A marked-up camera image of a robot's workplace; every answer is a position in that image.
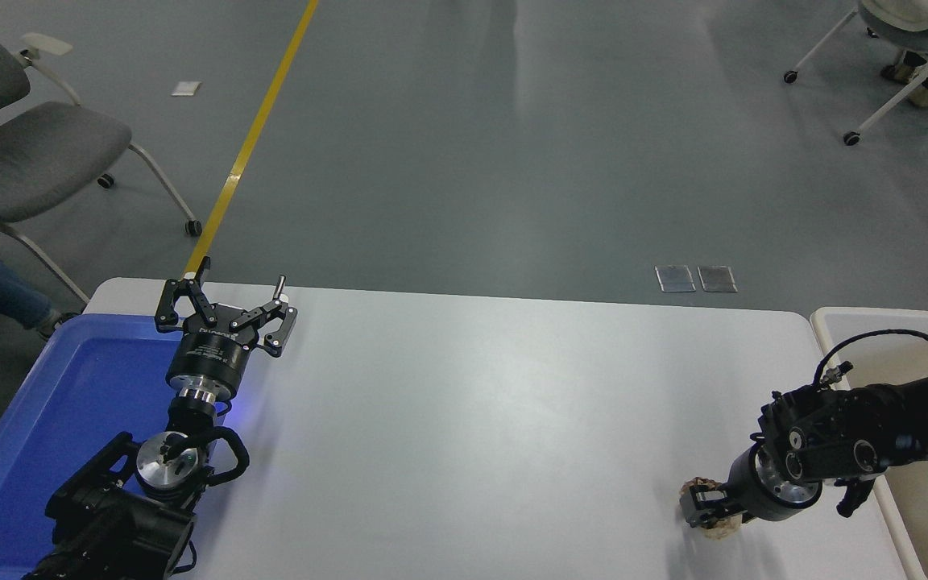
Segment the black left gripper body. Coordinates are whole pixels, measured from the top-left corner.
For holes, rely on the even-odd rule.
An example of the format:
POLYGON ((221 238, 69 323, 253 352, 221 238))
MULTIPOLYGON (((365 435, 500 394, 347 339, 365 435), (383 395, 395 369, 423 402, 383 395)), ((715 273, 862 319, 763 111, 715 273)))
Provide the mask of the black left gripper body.
POLYGON ((173 390, 206 386, 214 392, 238 392, 251 349, 259 339, 253 326, 230 328, 244 313, 246 309, 216 304, 217 325, 213 327, 199 313, 184 319, 183 337, 166 372, 173 390))

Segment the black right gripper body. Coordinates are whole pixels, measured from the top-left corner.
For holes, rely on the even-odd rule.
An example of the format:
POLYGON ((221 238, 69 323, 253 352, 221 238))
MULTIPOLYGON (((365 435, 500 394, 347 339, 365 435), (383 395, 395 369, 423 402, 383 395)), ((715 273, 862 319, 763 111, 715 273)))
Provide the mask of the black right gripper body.
POLYGON ((762 443, 755 443, 732 463, 725 483, 729 499, 748 517, 784 521, 821 499, 820 483, 794 483, 783 476, 762 443))

